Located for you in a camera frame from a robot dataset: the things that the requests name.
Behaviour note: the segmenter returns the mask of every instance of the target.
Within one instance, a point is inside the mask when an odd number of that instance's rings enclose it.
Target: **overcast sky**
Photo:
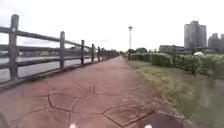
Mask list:
[[[67,40],[126,50],[131,25],[132,48],[158,49],[183,46],[184,24],[192,20],[206,25],[208,36],[224,33],[223,5],[222,0],[0,0],[0,26],[9,26],[11,15],[18,14],[20,30],[55,37],[63,30]],[[6,42],[0,34],[0,43]],[[20,45],[45,43],[19,38]]]

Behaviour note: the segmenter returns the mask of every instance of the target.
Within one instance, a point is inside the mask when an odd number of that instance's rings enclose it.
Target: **bush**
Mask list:
[[[172,64],[171,57],[167,54],[154,53],[151,54],[152,65],[169,67]]]
[[[151,62],[153,65],[169,67],[171,65],[171,57],[161,53],[132,54],[131,60],[141,60]]]
[[[200,73],[210,76],[224,76],[224,57],[181,55],[174,65],[193,74]]]

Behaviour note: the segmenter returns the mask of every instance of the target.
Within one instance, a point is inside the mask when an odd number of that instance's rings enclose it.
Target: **paved path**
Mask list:
[[[191,128],[122,57],[6,91],[0,112],[11,128]]]

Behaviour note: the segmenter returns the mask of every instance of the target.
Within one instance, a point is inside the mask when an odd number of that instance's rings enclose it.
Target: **walkway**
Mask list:
[[[0,113],[11,128],[192,128],[122,57],[6,91]]]

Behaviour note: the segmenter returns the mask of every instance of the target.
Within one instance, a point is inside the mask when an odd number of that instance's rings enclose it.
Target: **lamp post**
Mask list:
[[[128,27],[130,30],[130,37],[129,37],[129,50],[128,50],[128,60],[131,60],[131,53],[130,53],[130,49],[131,49],[131,29],[133,28],[132,26]]]

